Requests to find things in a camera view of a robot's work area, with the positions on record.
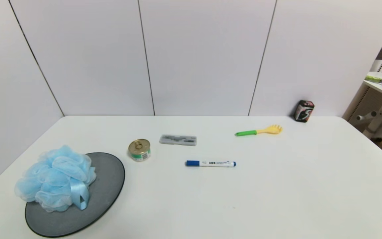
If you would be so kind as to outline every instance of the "marker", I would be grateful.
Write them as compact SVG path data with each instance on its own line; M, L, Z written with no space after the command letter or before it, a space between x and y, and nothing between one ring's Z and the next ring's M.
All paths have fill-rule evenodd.
M194 167L235 167L237 163L232 161L225 162L211 162L211 161L196 161L196 160L187 160L186 166L194 166Z

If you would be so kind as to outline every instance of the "blue marker cap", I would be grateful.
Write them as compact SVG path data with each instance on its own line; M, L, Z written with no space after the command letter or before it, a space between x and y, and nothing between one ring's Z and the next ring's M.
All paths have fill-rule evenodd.
M186 166L200 166L200 161L195 161L195 160L187 160L185 163Z

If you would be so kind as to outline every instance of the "plastic fork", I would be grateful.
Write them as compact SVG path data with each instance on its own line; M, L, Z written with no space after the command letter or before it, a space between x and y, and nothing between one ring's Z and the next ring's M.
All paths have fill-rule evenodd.
M238 132L235 134L235 136L244 136L244 135L259 134L259 133L279 134L281 132L282 132L282 127L277 124L273 124L270 127L267 127L266 129Z

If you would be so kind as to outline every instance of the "gray eraser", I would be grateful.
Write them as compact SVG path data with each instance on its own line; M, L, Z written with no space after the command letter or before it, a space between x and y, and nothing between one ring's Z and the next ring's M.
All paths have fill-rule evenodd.
M168 144L168 145L195 146L195 145L197 145L197 137L164 134L160 137L160 143L161 144Z

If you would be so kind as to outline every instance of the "dark gray tray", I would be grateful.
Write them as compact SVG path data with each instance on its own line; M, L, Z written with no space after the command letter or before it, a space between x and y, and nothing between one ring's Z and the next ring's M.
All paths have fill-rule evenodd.
M37 202L26 203L25 218L29 228L45 237L61 237L78 232L97 221L116 201L125 181L122 162L109 153L87 153L97 178L89 186L88 207L71 205L64 212L47 213Z

